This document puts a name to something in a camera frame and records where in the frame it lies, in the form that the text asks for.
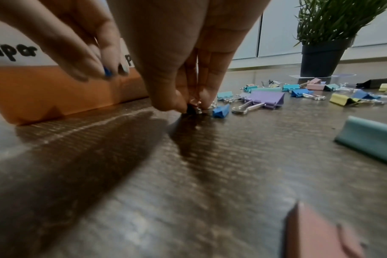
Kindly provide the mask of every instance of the fingernail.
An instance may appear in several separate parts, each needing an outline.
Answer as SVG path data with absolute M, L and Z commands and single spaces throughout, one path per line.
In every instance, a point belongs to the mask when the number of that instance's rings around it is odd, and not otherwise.
M 104 67 L 104 74 L 107 78 L 110 78 L 113 76 L 110 70 L 108 70 L 106 67 Z
M 128 71 L 124 70 L 122 64 L 118 65 L 118 74 L 122 76 L 128 76 Z

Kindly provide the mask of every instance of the pile of binder clips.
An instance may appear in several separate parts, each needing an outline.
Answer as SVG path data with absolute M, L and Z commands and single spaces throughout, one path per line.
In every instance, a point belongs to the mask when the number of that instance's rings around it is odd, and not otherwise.
M 346 105 L 385 105 L 387 104 L 387 79 L 369 80 L 364 83 L 350 84 L 326 84 L 319 78 L 314 78 L 302 84 L 287 84 L 274 80 L 269 80 L 262 85 L 248 84 L 240 88 L 241 94 L 234 95 L 232 91 L 220 92 L 217 94 L 218 102 L 223 102 L 225 105 L 218 106 L 212 103 L 209 109 L 202 110 L 198 106 L 189 105 L 188 113 L 191 114 L 209 114 L 215 118 L 225 118 L 230 111 L 230 104 L 234 102 L 243 102 L 242 105 L 232 108 L 232 113 L 247 114 L 249 111 L 258 108 L 276 109 L 284 104 L 285 92 L 290 93 L 291 97 L 307 98 L 316 101 L 326 100 L 323 95 L 317 95 L 314 91 L 331 91 L 333 92 L 330 102 L 346 106 Z M 365 88 L 378 88 L 383 91 L 383 95 L 377 95 L 365 92 Z

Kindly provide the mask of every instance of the black plant pot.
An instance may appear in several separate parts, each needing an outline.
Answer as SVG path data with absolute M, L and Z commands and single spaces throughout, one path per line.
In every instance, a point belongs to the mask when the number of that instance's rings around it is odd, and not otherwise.
M 344 51 L 353 38 L 321 42 L 303 46 L 302 77 L 329 77 L 333 74 Z

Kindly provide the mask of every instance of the wooden table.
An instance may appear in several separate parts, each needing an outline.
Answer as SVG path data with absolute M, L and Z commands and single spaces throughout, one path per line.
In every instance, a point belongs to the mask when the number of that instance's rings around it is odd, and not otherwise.
M 298 71 L 229 72 L 221 90 Z M 387 62 L 338 72 L 382 78 Z M 226 119 L 147 99 L 24 127 L 0 117 L 0 257 L 276 258 L 296 200 L 387 257 L 387 164 L 333 142 L 350 115 L 387 123 L 387 105 L 286 94 L 279 110 Z

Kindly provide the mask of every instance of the hand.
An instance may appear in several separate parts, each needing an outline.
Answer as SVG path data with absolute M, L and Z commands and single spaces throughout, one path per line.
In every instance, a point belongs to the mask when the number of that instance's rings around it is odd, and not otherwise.
M 0 21 L 28 36 L 77 80 L 123 75 L 120 34 L 99 0 L 0 0 Z
M 184 113 L 192 98 L 203 108 L 211 105 L 233 55 L 269 0 L 107 2 L 153 106 Z

